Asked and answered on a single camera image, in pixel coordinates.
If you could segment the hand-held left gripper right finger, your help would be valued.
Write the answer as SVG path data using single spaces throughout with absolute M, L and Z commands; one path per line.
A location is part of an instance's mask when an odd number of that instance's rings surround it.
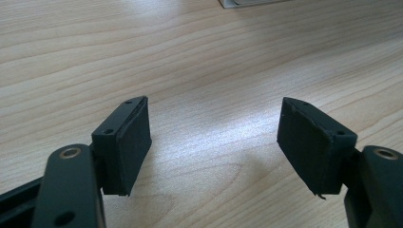
M 284 97 L 277 142 L 308 188 L 318 196 L 336 195 L 341 167 L 355 149 L 357 135 L 312 104 Z

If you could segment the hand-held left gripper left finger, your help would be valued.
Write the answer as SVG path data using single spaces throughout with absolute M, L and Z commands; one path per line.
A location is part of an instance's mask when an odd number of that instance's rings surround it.
M 129 196 L 152 144 L 148 98 L 141 96 L 121 103 L 91 138 L 104 194 Z

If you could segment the clear plastic capsule box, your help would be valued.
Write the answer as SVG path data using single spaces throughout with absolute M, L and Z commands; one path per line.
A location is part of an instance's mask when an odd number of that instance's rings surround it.
M 290 0 L 219 0 L 225 9 L 244 8 L 266 4 L 276 4 Z

